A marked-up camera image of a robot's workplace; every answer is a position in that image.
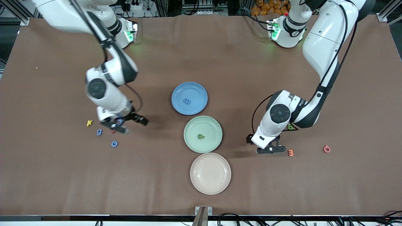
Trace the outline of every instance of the orange object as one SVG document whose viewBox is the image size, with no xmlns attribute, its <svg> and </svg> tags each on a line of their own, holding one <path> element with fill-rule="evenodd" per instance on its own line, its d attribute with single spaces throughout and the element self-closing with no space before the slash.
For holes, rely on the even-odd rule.
<svg viewBox="0 0 402 226">
<path fill-rule="evenodd" d="M 269 4 L 268 3 L 266 3 L 266 4 L 263 4 L 262 6 L 261 6 L 261 11 L 268 11 L 269 10 Z"/>
<path fill-rule="evenodd" d="M 255 4 L 260 7 L 264 4 L 264 0 L 255 0 Z"/>
<path fill-rule="evenodd" d="M 282 6 L 282 1 L 281 0 L 269 0 L 269 7 L 274 7 L 279 9 Z"/>
<path fill-rule="evenodd" d="M 322 150 L 323 150 L 325 153 L 330 153 L 330 152 L 331 152 L 331 148 L 328 147 L 328 145 L 325 145 L 325 146 L 322 148 Z"/>
<path fill-rule="evenodd" d="M 251 14 L 251 16 L 258 16 L 260 14 L 260 8 L 257 6 L 254 6 L 253 8 L 251 8 L 250 14 Z"/>
<path fill-rule="evenodd" d="M 287 13 L 288 13 L 287 7 L 286 7 L 286 6 L 282 6 L 282 7 L 281 7 L 281 15 L 286 15 Z"/>
</svg>

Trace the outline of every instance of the brown table surface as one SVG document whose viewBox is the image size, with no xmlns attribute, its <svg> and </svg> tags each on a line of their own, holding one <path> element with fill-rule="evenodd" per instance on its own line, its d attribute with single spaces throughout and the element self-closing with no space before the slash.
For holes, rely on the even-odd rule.
<svg viewBox="0 0 402 226">
<path fill-rule="evenodd" d="M 302 43 L 280 48 L 240 16 L 146 18 L 141 27 L 142 43 L 126 52 L 140 70 L 131 85 L 150 123 L 128 122 L 128 135 L 104 130 L 102 136 L 96 106 L 84 93 L 86 70 L 102 62 L 95 38 L 55 30 L 42 19 L 21 27 L 0 82 L 0 214 L 193 214 L 198 205 L 213 206 L 215 214 L 402 209 L 402 63 L 387 24 L 374 15 L 359 23 L 317 124 L 282 133 L 293 157 L 257 155 L 245 137 L 268 95 L 313 94 L 318 76 Z M 194 116 L 170 103 L 173 89 L 187 81 L 206 88 L 208 104 L 199 115 L 217 119 L 224 132 L 214 152 L 228 160 L 232 179 L 217 195 L 198 192 L 190 181 L 199 154 L 186 146 L 183 129 Z M 255 126 L 263 113 L 264 107 Z M 87 120 L 93 125 L 86 127 Z"/>
</svg>

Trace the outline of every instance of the robotic arm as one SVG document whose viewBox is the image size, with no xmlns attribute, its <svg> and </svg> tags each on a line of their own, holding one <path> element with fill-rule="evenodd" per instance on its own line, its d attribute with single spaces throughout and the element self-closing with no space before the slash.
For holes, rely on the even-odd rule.
<svg viewBox="0 0 402 226">
<path fill-rule="evenodd" d="M 340 69 L 339 49 L 355 22 L 371 11 L 375 0 L 306 0 L 304 3 L 290 0 L 290 3 L 289 14 L 268 25 L 272 30 L 269 36 L 282 47 L 294 47 L 302 39 L 312 11 L 320 8 L 320 16 L 303 44 L 303 55 L 318 73 L 320 83 L 309 101 L 286 90 L 272 95 L 267 112 L 251 138 L 251 142 L 259 147 L 257 153 L 275 152 L 271 142 L 279 140 L 289 122 L 300 128 L 312 127 L 316 123 Z"/>
<path fill-rule="evenodd" d="M 123 126 L 127 120 L 147 125 L 148 120 L 137 114 L 131 102 L 118 89 L 119 86 L 134 81 L 138 69 L 117 42 L 118 35 L 113 35 L 109 31 L 111 27 L 106 27 L 101 21 L 102 18 L 109 22 L 113 18 L 116 19 L 116 16 L 107 16 L 110 7 L 98 6 L 99 4 L 112 4 L 111 1 L 115 2 L 115 0 L 100 0 L 98 4 L 92 2 L 95 0 L 70 0 L 70 2 L 45 0 L 47 2 L 39 4 L 40 1 L 43 0 L 34 0 L 40 13 L 51 26 L 63 31 L 91 33 L 98 40 L 104 55 L 106 56 L 106 51 L 108 51 L 113 57 L 100 66 L 89 69 L 86 73 L 85 93 L 94 104 L 98 105 L 96 111 L 99 121 L 104 126 L 123 134 L 128 132 L 128 128 Z M 59 8 L 48 8 L 51 5 L 61 7 L 61 14 L 53 13 Z"/>
<path fill-rule="evenodd" d="M 42 17 L 52 27 L 67 32 L 92 33 L 68 0 L 32 0 Z M 96 15 L 108 28 L 121 47 L 134 41 L 137 24 L 117 18 L 109 5 L 117 0 L 78 0 L 80 7 Z"/>
</svg>

